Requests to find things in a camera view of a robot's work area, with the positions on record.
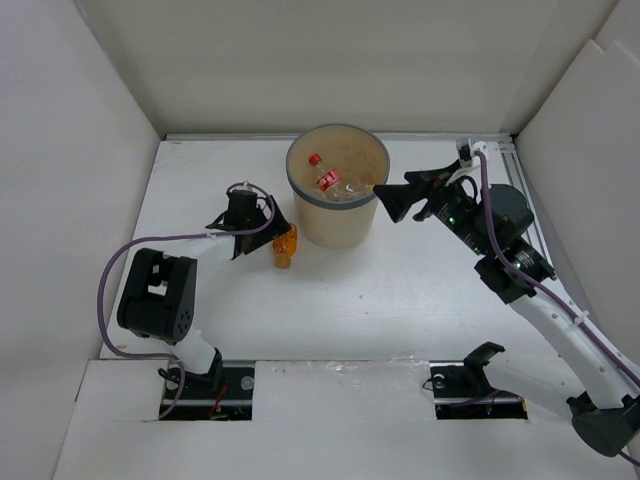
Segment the small red cap bottle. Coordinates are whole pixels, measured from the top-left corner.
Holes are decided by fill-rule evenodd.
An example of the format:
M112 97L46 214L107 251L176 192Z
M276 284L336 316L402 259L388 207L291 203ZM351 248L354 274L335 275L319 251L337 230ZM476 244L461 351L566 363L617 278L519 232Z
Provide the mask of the small red cap bottle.
M332 168L330 164L327 164L319 154L312 154L309 157L308 162L318 172L316 185L322 192L326 192L327 190L336 187L342 180L342 176L339 171Z

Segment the yellow cap orange label bottle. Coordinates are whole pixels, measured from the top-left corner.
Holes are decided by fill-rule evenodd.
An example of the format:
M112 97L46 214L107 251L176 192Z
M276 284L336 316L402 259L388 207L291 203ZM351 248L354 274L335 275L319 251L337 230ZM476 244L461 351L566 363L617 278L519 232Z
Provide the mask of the yellow cap orange label bottle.
M361 198L372 194L374 186L362 181L351 181L346 183L344 188L352 198Z

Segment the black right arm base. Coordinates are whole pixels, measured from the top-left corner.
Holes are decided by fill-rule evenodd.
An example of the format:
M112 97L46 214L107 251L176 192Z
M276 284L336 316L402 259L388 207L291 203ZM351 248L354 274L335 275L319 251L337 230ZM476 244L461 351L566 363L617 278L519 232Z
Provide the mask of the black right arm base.
M503 346L485 342L462 360L430 363L429 376L421 388L434 401L437 420L527 420L522 397L490 385L484 367Z

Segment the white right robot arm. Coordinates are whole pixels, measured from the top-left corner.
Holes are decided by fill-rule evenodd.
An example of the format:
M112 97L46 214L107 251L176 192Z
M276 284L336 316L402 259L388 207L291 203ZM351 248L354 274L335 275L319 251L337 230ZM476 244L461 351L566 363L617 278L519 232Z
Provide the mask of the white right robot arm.
M471 193L463 186L467 165L481 170ZM554 268L522 236L534 220L524 195L510 185L490 184L483 155L404 178L402 184L373 188L391 220L403 220L422 202L414 221L438 219L478 255L475 270L482 282L527 320L571 371L563 374L542 361L518 365L504 346L485 342L461 366L434 374L435 392L458 398L462 410L502 392L519 395L567 420L597 453L629 460L631 443L639 437L639 366L596 328L588 312L553 290Z

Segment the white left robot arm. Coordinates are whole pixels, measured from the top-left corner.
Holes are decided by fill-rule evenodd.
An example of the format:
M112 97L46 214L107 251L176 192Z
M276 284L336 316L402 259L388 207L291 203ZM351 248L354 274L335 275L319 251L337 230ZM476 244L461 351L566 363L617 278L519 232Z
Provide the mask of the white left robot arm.
M169 251L138 250L117 309L120 328L165 343L181 362L164 371L164 378L183 382L205 397L223 384L221 353L192 328L196 290L205 283L205 271L291 230L275 198L260 189L236 184L227 191L227 199L226 210L205 226L203 234L182 235Z

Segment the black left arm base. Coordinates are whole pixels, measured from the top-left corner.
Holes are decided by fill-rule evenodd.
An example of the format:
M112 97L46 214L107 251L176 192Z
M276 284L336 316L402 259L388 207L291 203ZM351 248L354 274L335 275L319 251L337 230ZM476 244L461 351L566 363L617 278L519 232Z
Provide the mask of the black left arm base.
M188 381L163 421L250 421L254 384L254 363L225 363L216 390L205 391Z

